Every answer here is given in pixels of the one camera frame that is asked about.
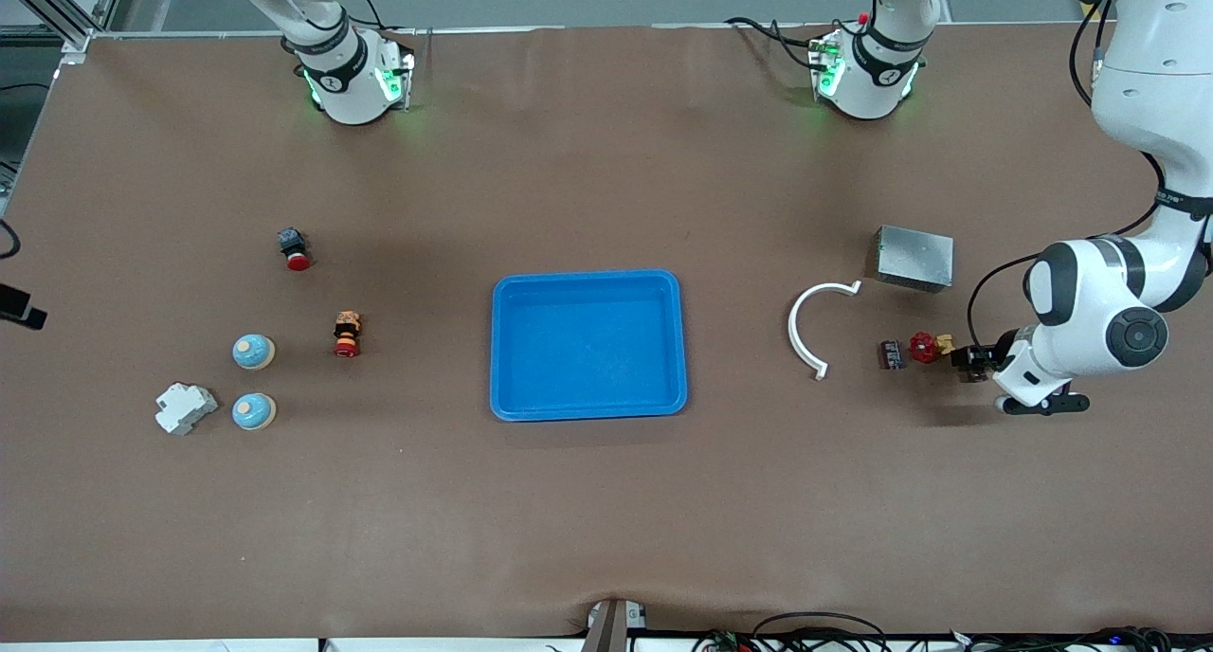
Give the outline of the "light blue round bell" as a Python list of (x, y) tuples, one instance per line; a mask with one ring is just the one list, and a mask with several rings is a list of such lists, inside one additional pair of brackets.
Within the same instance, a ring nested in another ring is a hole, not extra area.
[(277, 358), (277, 344), (264, 334), (243, 334), (230, 345), (230, 358), (240, 368), (260, 371)]
[(277, 401), (268, 394), (250, 391), (230, 406), (230, 422), (243, 431), (256, 431), (277, 419)]

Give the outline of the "grey metal box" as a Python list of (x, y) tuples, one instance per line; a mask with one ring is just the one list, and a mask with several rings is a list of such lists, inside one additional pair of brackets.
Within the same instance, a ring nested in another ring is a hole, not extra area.
[(875, 236), (875, 278), (882, 284), (939, 293), (953, 284), (953, 238), (896, 225)]

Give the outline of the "white curved plastic clamp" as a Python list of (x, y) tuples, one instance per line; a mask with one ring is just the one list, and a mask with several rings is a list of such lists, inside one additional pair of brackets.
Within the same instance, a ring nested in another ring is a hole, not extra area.
[(788, 307), (788, 315), (786, 316), (786, 334), (788, 334), (788, 345), (797, 355), (801, 361), (805, 364), (808, 368), (813, 371), (814, 381), (824, 381), (827, 374), (830, 374), (830, 364), (822, 361), (814, 351), (807, 348), (805, 341), (801, 336), (801, 310), (805, 305), (805, 301), (818, 297), (818, 294), (844, 294), (845, 297), (856, 297), (862, 288), (862, 280), (853, 281), (853, 284), (816, 284), (805, 288), (804, 292), (798, 294), (798, 297)]

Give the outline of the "white circuit breaker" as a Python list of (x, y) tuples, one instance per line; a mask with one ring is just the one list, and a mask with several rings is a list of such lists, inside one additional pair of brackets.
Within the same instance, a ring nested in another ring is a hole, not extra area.
[(173, 436), (188, 435), (204, 416), (213, 413), (218, 407), (216, 398), (207, 389), (186, 383), (170, 384), (155, 402), (156, 424)]

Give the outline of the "blue plastic tray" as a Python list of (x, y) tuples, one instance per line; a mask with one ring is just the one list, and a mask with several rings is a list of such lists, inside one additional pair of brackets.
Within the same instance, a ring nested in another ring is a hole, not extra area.
[(502, 422), (679, 414), (689, 398), (680, 284), (667, 269), (502, 278), (488, 404)]

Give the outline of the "brown table mat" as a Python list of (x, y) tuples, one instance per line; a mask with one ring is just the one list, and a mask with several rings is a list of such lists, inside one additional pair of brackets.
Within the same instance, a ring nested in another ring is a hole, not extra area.
[[(49, 92), (0, 261), (49, 314), (0, 324), (0, 641), (542, 636), (606, 597), (654, 627), (1213, 630), (1212, 288), (1157, 364), (1078, 381), (1082, 414), (878, 364), (964, 334), (996, 264), (1147, 208), (1071, 38), (941, 27), (896, 115), (853, 122), (727, 27), (437, 35), (410, 111), (365, 128), (274, 38), (95, 42)], [(877, 281), (879, 225), (953, 238), (952, 286)], [(679, 280), (685, 408), (500, 421), (495, 285), (602, 269)], [(814, 381), (788, 307), (856, 280), (802, 307)], [(243, 334), (273, 362), (237, 366)], [(155, 421), (173, 383), (218, 402), (186, 436)], [(243, 431), (250, 391), (277, 419)]]

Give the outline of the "grey mounting bracket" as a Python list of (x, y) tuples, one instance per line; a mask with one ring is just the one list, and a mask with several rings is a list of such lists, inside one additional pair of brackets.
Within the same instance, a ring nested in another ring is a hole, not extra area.
[(590, 610), (588, 633), (580, 652), (638, 652), (638, 633), (648, 630), (648, 608), (640, 602), (609, 599)]

